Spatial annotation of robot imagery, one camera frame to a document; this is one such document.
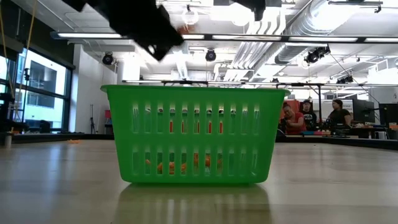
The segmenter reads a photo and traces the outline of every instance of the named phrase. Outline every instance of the floor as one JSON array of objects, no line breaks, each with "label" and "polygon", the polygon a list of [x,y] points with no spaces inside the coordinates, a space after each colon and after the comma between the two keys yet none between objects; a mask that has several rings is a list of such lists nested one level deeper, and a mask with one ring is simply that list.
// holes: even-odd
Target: floor
[{"label": "floor", "polygon": [[277,144],[262,184],[129,185],[113,141],[0,149],[0,223],[397,223],[398,151]]}]

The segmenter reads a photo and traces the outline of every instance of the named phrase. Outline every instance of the basket rim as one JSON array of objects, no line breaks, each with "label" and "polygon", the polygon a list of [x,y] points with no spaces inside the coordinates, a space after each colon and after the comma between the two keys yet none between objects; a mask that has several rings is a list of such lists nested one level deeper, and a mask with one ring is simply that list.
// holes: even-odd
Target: basket rim
[{"label": "basket rim", "polygon": [[107,93],[110,88],[119,88],[119,89],[164,89],[167,88],[169,90],[181,90],[181,89],[192,89],[206,91],[208,89],[216,90],[216,91],[251,91],[251,92],[264,92],[264,91],[283,91],[285,96],[290,95],[290,91],[285,89],[271,89],[271,88],[256,88],[256,89],[247,89],[247,88],[215,88],[215,87],[184,87],[184,86],[139,86],[139,85],[103,85],[101,86],[101,91]]}]

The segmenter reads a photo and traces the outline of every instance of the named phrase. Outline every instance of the person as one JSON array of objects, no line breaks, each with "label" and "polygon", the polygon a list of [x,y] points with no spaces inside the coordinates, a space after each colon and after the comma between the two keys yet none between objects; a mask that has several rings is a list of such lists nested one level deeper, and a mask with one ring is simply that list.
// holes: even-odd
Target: person
[{"label": "person", "polygon": [[301,113],[304,115],[305,126],[308,131],[316,131],[317,115],[311,110],[311,101],[304,100],[303,110]]},{"label": "person", "polygon": [[302,131],[307,130],[302,113],[294,112],[287,103],[284,103],[283,111],[286,120],[286,134],[300,134]]},{"label": "person", "polygon": [[351,114],[348,110],[343,109],[343,102],[341,100],[335,99],[331,102],[331,106],[334,109],[328,117],[328,119],[330,119],[331,125],[350,126]]}]

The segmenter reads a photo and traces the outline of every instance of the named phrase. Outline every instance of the black shirt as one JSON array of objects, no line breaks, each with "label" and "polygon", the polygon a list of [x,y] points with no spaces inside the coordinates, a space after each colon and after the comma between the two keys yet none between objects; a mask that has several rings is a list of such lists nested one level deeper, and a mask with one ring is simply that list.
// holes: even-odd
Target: black shirt
[{"label": "black shirt", "polygon": [[350,125],[346,124],[346,120],[344,118],[346,115],[351,115],[346,109],[334,110],[330,113],[329,118],[332,124]]},{"label": "black shirt", "polygon": [[308,131],[315,131],[316,127],[315,125],[317,124],[317,115],[314,112],[311,111],[301,111],[304,115],[304,122],[307,127]]}]

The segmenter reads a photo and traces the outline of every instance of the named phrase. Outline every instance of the green plastic basket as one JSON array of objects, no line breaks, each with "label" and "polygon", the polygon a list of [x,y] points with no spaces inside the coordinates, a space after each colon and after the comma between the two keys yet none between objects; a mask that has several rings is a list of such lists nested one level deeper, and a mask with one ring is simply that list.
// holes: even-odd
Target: green plastic basket
[{"label": "green plastic basket", "polygon": [[267,179],[287,90],[105,85],[127,182]]}]

